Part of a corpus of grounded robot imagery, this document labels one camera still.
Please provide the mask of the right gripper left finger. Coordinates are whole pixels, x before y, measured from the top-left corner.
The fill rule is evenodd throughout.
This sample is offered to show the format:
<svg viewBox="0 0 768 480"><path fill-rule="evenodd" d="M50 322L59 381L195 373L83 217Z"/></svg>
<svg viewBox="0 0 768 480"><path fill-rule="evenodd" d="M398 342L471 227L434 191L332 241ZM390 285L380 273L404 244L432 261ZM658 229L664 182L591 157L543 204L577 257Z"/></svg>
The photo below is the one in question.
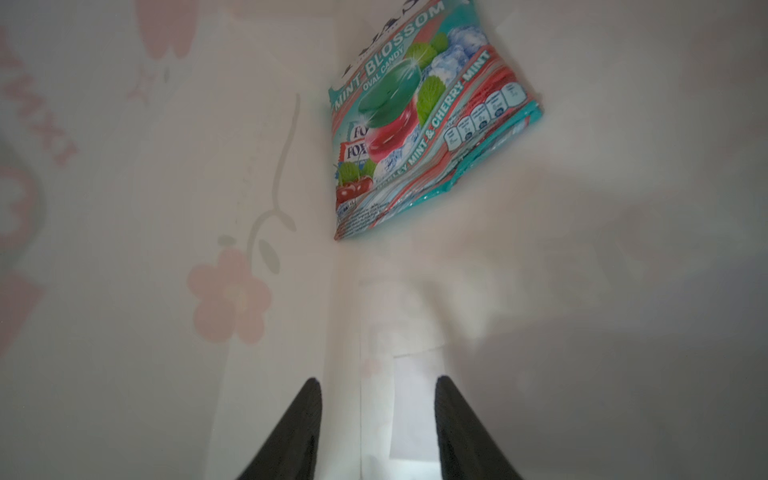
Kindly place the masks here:
<svg viewBox="0 0 768 480"><path fill-rule="evenodd" d="M238 479L312 480L322 407L320 382L309 378Z"/></svg>

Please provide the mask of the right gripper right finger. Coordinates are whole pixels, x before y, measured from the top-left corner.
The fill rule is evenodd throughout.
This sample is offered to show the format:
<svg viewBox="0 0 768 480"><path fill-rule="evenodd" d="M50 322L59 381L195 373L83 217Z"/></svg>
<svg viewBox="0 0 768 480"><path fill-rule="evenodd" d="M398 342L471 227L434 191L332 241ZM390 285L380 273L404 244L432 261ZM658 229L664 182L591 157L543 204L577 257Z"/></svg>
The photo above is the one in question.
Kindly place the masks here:
<svg viewBox="0 0 768 480"><path fill-rule="evenodd" d="M447 375L437 379L434 410L443 479L522 480Z"/></svg>

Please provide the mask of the white paper gift bag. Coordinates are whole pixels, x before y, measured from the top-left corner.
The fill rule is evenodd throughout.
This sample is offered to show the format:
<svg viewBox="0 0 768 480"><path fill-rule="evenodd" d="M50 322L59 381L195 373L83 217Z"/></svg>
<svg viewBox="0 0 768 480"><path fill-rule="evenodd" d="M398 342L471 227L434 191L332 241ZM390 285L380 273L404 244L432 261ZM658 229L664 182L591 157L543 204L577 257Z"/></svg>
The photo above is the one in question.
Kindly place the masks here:
<svg viewBox="0 0 768 480"><path fill-rule="evenodd" d="M767 5L479 1L542 119L336 241L329 88L402 1L1 5L1 475L767 475Z"/></svg>

